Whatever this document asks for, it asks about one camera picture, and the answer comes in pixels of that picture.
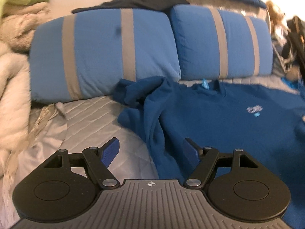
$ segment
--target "mattress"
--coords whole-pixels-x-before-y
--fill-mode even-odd
[[[276,76],[224,81],[240,84],[261,84],[271,89],[298,93]],[[180,81],[187,86],[200,82],[202,81]],[[33,147],[20,153],[15,185],[58,149],[67,149],[69,153],[78,153],[91,146],[100,147],[113,137],[119,139],[120,150],[108,169],[120,183],[124,179],[158,179],[155,165],[145,143],[132,131],[122,128],[117,122],[117,117],[124,106],[113,101],[110,96],[65,104],[58,103],[56,108],[58,110],[57,115],[48,121],[45,128],[37,136]],[[30,126],[38,117],[39,111],[39,108],[32,109]],[[72,168],[72,171],[85,176],[83,168]],[[5,216],[2,209],[0,220],[4,221]],[[16,221],[19,219],[16,212],[14,218]]]

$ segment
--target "black cloth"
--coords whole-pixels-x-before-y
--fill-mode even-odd
[[[154,11],[166,12],[177,4],[189,4],[187,0],[112,0],[93,7],[76,8],[73,14],[100,8],[144,8]]]

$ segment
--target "embroidered logo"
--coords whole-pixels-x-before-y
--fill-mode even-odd
[[[263,107],[260,106],[260,105],[256,105],[255,107],[248,107],[247,108],[248,113],[254,114],[255,117],[260,116],[259,112],[262,111],[262,110],[263,110]]]

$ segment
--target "metal screw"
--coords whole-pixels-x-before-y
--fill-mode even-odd
[[[198,179],[188,179],[186,181],[186,184],[191,187],[197,187],[201,184],[201,182]]]
[[[106,187],[113,187],[117,185],[117,180],[114,179],[106,179],[103,181],[103,185]]]

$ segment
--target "black and white circular symbol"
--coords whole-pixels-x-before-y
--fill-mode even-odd
[[[153,187],[153,186],[155,186],[155,185],[156,185],[156,183],[154,183],[154,182],[150,182],[150,183],[148,183],[147,185],[148,185],[148,186],[150,186],[150,187]]]

